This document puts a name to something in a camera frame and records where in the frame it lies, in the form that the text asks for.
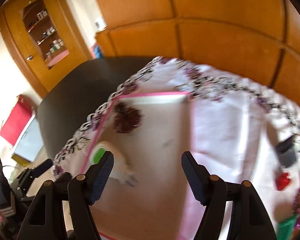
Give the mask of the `dark red flower-shaped dish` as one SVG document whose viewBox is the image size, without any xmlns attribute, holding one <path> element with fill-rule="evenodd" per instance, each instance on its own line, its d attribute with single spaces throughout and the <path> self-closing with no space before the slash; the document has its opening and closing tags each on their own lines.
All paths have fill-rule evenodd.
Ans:
<svg viewBox="0 0 300 240">
<path fill-rule="evenodd" d="M 140 127 L 142 114 L 139 109 L 120 102 L 115 105 L 114 112 L 116 115 L 114 117 L 113 128 L 117 133 L 130 133 Z"/>
</svg>

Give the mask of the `black-lidded clear jar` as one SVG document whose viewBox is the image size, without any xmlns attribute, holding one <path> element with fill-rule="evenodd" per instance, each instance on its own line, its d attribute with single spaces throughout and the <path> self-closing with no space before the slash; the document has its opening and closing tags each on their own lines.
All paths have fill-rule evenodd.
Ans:
<svg viewBox="0 0 300 240">
<path fill-rule="evenodd" d="M 281 141 L 276 147 L 275 151 L 279 163 L 284 168 L 289 168 L 296 163 L 296 153 L 294 149 L 294 136 L 291 135 L 284 141 Z"/>
</svg>

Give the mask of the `white embroidered floral tablecloth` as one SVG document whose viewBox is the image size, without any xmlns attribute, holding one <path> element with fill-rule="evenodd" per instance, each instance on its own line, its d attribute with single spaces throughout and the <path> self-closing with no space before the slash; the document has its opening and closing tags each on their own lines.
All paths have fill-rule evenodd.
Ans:
<svg viewBox="0 0 300 240">
<path fill-rule="evenodd" d="M 73 177 L 90 167 L 92 140 L 120 96 L 185 92 L 191 104 L 190 149 L 200 165 L 222 180 L 252 183 L 270 217 L 277 239 L 281 221 L 300 215 L 300 107 L 284 96 L 249 79 L 214 67 L 179 59 L 156 57 L 118 85 L 75 132 L 53 161 L 53 173 Z M 275 147 L 294 136 L 296 163 L 280 165 Z M 283 172 L 291 182 L 278 191 L 275 179 Z M 188 191 L 177 239 L 194 239 L 205 207 Z M 227 239 L 232 202 L 226 203 L 218 239 Z"/>
</svg>

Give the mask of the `white green plug-in device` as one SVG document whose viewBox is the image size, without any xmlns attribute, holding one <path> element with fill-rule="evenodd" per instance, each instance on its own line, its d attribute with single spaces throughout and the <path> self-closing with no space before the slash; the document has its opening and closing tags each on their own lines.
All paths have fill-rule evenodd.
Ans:
<svg viewBox="0 0 300 240">
<path fill-rule="evenodd" d="M 94 146 L 89 156 L 90 164 L 97 164 L 107 151 L 114 156 L 114 165 L 110 178 L 118 180 L 121 184 L 135 186 L 137 180 L 134 178 L 134 172 L 127 164 L 125 156 L 108 141 L 98 142 Z"/>
</svg>

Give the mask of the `red plastic block toy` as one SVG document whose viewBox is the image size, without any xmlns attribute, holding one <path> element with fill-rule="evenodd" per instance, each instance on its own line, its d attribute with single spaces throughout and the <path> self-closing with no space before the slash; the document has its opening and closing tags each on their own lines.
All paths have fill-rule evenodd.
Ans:
<svg viewBox="0 0 300 240">
<path fill-rule="evenodd" d="M 276 187 L 278 191 L 283 191 L 291 182 L 290 174 L 283 172 L 275 179 Z"/>
</svg>

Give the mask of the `black padded massage table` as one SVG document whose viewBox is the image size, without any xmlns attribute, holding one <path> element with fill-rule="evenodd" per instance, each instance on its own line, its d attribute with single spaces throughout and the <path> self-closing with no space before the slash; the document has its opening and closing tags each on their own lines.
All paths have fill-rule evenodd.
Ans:
<svg viewBox="0 0 300 240">
<path fill-rule="evenodd" d="M 146 56 L 93 59 L 80 64 L 63 78 L 37 109 L 47 157 L 54 159 L 88 115 L 105 103 L 118 85 L 151 60 Z"/>
</svg>

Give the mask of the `red and white board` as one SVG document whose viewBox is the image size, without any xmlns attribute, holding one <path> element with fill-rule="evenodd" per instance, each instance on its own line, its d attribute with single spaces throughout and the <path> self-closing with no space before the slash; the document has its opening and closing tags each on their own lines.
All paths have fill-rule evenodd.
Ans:
<svg viewBox="0 0 300 240">
<path fill-rule="evenodd" d="M 36 112 L 25 96 L 17 96 L 15 106 L 0 129 L 0 136 L 12 145 L 12 157 L 19 156 L 29 163 L 42 149 L 43 140 Z"/>
</svg>

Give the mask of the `pink-rimmed white tray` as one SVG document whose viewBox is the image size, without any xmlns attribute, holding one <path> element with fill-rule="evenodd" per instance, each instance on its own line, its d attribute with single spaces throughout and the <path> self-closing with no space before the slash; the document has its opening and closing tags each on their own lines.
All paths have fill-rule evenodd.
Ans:
<svg viewBox="0 0 300 240">
<path fill-rule="evenodd" d="M 91 207 L 96 227 L 106 239 L 177 239 L 188 191 L 181 166 L 190 149 L 191 104 L 185 92 L 125 95 L 119 102 L 141 112 L 130 133 L 114 129 L 110 108 L 93 136 L 118 149 L 136 179 L 133 186 L 110 178 Z"/>
</svg>

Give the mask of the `green plastic T-shaped piece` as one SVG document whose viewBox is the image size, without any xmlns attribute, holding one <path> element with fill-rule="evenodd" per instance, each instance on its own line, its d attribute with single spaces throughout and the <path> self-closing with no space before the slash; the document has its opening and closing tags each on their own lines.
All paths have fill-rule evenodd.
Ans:
<svg viewBox="0 0 300 240">
<path fill-rule="evenodd" d="M 293 215 L 280 223 L 277 226 L 277 240 L 289 240 L 295 227 L 298 215 Z"/>
</svg>

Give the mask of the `wooden shelf cupboard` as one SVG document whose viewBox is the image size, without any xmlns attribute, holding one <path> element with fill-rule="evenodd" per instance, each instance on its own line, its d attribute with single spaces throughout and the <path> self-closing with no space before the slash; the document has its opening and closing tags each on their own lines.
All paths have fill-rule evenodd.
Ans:
<svg viewBox="0 0 300 240">
<path fill-rule="evenodd" d="M 41 98 L 93 58 L 66 0 L 8 0 L 0 8 L 0 32 Z"/>
</svg>

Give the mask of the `wooden wall cabinet panelling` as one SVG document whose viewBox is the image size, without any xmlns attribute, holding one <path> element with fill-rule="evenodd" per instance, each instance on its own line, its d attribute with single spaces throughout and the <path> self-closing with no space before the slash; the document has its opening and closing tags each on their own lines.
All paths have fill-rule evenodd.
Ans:
<svg viewBox="0 0 300 240">
<path fill-rule="evenodd" d="M 290 0 L 96 0 L 105 56 L 209 64 L 300 106 L 300 14 Z"/>
</svg>

